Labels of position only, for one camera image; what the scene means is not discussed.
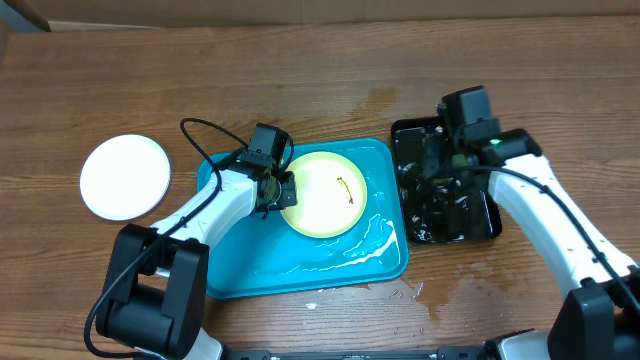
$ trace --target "black container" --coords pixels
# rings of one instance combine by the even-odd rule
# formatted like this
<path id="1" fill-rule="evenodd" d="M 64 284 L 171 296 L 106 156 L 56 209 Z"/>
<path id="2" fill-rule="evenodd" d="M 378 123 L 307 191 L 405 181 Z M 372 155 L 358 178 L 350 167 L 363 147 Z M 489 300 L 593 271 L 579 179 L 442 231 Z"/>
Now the black container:
<path id="1" fill-rule="evenodd" d="M 439 177 L 453 154 L 446 132 L 439 116 L 399 120 L 391 127 L 407 236 L 418 244 L 492 239 L 502 232 L 502 222 L 491 197 L 459 179 Z"/>

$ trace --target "blue tray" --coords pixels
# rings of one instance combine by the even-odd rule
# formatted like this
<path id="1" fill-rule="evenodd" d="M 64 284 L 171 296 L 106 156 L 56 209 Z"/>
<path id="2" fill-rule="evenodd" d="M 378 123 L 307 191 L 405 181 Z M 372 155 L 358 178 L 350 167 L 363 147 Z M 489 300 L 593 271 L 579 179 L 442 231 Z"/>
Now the blue tray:
<path id="1" fill-rule="evenodd" d="M 362 171 L 368 198 L 358 223 L 340 236 L 315 239 L 292 229 L 279 211 L 266 220 L 262 214 L 246 217 L 211 252 L 209 296 L 232 299 L 323 289 L 391 280 L 404 272 L 409 249 L 389 148 L 376 139 L 352 139 L 296 145 L 293 157 L 315 151 L 343 155 Z M 198 191 L 210 176 L 205 161 L 198 169 Z"/>

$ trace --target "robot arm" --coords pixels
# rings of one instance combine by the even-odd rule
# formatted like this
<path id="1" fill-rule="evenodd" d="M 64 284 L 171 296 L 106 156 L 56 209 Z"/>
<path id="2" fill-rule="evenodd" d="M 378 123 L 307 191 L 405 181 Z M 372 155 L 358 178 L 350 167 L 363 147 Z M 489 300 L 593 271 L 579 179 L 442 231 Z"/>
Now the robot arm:
<path id="1" fill-rule="evenodd" d="M 258 183 L 246 174 L 232 170 L 220 172 L 222 189 L 216 198 L 200 211 L 186 226 L 171 235 L 176 240 L 196 239 L 209 246 L 209 251 L 218 245 L 224 234 L 240 219 L 253 212 L 256 205 Z M 212 176 L 207 185 L 178 211 L 153 224 L 162 234 L 175 225 L 180 218 L 193 211 L 213 193 L 217 179 Z M 158 268 L 158 275 L 169 276 L 167 269 Z"/>
<path id="2" fill-rule="evenodd" d="M 558 195 L 594 240 L 598 250 L 605 254 L 618 275 L 629 275 L 629 266 L 635 266 L 635 262 L 613 246 L 587 219 L 564 191 L 545 156 L 527 154 L 505 162 L 505 169 L 527 175 Z M 544 258 L 563 297 L 569 291 L 580 288 L 584 279 L 591 278 L 596 283 L 611 280 L 611 275 L 602 264 L 593 261 L 593 252 L 575 226 L 547 194 L 540 193 L 537 188 L 521 179 L 492 172 L 489 178 L 489 195 L 511 214 Z"/>
<path id="3" fill-rule="evenodd" d="M 202 330 L 210 251 L 240 219 L 253 212 L 280 210 L 297 203 L 295 179 L 280 168 L 288 134 L 258 124 L 240 158 L 228 162 L 217 177 L 182 208 L 152 227 L 129 224 L 116 237 L 103 291 L 113 286 L 96 313 L 102 336 L 135 347 L 157 358 L 217 360 L 222 345 Z M 191 217 L 194 209 L 208 205 Z M 157 243 L 159 235 L 188 218 L 140 268 L 116 282 L 133 259 Z M 138 274 L 168 277 L 167 287 L 138 283 Z"/>
<path id="4" fill-rule="evenodd" d="M 587 219 L 526 131 L 501 132 L 484 88 L 445 96 L 439 115 L 453 134 L 448 139 L 454 142 L 452 153 L 472 171 L 461 179 L 480 184 L 481 190 L 513 216 L 544 258 L 565 299 L 550 332 L 523 332 L 490 340 L 485 350 L 493 349 L 490 355 L 501 360 L 640 359 L 640 271 L 636 263 Z M 486 173 L 474 174 L 474 166 L 495 170 L 487 178 Z M 588 247 L 576 225 L 548 193 L 504 170 L 533 179 L 555 194 L 584 228 L 595 249 Z M 595 256 L 598 252 L 611 272 L 598 259 L 600 254 Z M 619 316 L 614 315 L 614 305 L 622 309 Z"/>

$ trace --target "food residue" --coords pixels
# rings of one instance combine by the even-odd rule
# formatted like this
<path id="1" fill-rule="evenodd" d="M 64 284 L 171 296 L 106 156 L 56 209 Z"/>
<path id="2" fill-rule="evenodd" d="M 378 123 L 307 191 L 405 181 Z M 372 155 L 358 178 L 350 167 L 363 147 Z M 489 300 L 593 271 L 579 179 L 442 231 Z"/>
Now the food residue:
<path id="1" fill-rule="evenodd" d="M 349 186 L 344 181 L 342 176 L 338 177 L 338 182 L 340 183 L 340 185 L 344 186 L 345 190 L 347 190 L 347 194 L 349 194 L 349 204 L 353 204 L 353 195 L 351 195 L 351 190 L 349 190 Z"/>

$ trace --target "table surface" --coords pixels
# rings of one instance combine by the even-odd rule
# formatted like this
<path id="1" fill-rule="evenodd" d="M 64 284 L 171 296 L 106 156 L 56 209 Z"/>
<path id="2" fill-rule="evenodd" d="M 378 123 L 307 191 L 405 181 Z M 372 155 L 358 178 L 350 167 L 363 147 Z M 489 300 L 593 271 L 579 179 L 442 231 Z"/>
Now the table surface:
<path id="1" fill-rule="evenodd" d="M 150 225 L 195 192 L 202 159 L 183 117 L 245 139 L 261 121 L 297 143 L 386 140 L 393 121 L 484 84 L 503 129 L 527 128 L 595 225 L 640 258 L 639 33 L 640 18 L 610 17 L 11 35 L 0 67 L 0 354 L 90 358 L 82 328 L 123 224 L 84 206 L 82 164 L 116 135 L 158 141 L 173 179 L 136 220 Z M 190 131 L 210 153 L 236 145 Z M 277 352 L 431 349 L 547 329 L 559 289 L 502 215 L 495 241 L 412 246 L 395 281 L 209 299 L 205 329 L 231 349 Z"/>

